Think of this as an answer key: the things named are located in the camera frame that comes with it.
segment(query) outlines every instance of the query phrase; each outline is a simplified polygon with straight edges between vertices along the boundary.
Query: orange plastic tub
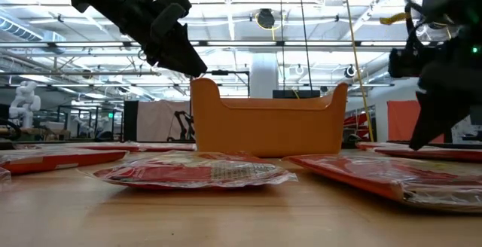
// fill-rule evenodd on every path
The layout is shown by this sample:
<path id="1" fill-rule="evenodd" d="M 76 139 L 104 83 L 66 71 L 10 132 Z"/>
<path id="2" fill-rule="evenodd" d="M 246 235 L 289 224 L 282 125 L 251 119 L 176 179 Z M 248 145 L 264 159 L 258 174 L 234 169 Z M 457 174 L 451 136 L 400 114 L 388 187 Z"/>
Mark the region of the orange plastic tub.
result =
<path id="1" fill-rule="evenodd" d="M 207 78 L 191 89 L 199 151 L 284 157 L 341 149 L 347 84 L 315 99 L 222 99 Z"/>

